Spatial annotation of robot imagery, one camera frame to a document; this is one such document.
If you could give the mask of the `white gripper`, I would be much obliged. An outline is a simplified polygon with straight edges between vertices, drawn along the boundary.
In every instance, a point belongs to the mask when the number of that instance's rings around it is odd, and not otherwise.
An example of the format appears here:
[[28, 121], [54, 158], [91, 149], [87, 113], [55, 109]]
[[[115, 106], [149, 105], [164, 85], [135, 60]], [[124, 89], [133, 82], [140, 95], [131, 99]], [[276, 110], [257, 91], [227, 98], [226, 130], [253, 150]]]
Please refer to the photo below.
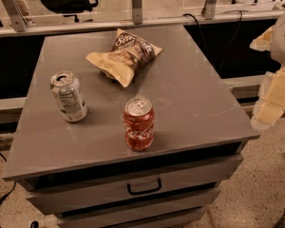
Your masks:
[[[273, 60], [285, 65], [285, 12], [276, 20], [274, 27], [267, 28], [252, 41], [250, 48], [269, 51]], [[267, 72], [261, 82], [258, 100], [254, 106], [251, 126], [266, 130], [285, 113], [285, 66], [276, 73]]]

